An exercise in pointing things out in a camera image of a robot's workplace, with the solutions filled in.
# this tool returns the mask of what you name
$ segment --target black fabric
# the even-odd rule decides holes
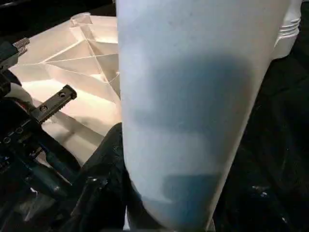
[[[300,31],[265,75],[214,215],[217,231],[309,230],[309,3]]]

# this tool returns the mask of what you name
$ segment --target white plastic part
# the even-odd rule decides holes
[[[288,5],[118,0],[126,167],[163,227],[209,224]]]
[[[294,42],[299,34],[298,27],[301,17],[301,3],[302,0],[291,0],[275,44],[275,50],[273,53],[274,59],[283,58],[291,52]]]
[[[116,25],[114,17],[75,15],[30,38],[28,51],[11,68],[36,106],[65,84],[77,91],[43,128],[81,164],[121,121]],[[102,31],[109,33],[104,37]]]

